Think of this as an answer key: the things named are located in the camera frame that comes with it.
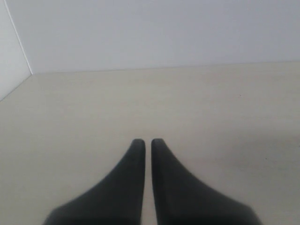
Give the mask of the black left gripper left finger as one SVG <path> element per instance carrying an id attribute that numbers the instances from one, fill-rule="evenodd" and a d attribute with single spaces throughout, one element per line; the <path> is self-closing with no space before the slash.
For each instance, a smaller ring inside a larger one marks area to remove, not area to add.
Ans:
<path id="1" fill-rule="evenodd" d="M 139 225 L 145 184 L 145 142 L 134 139 L 96 186 L 55 208 L 46 225 Z"/>

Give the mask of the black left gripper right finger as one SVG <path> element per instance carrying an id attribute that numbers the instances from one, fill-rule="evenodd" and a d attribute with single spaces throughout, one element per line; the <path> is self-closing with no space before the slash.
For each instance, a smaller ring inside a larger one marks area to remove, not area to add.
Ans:
<path id="1" fill-rule="evenodd" d="M 163 139 L 151 142 L 152 186 L 159 225 L 260 225 L 254 211 L 197 179 Z"/>

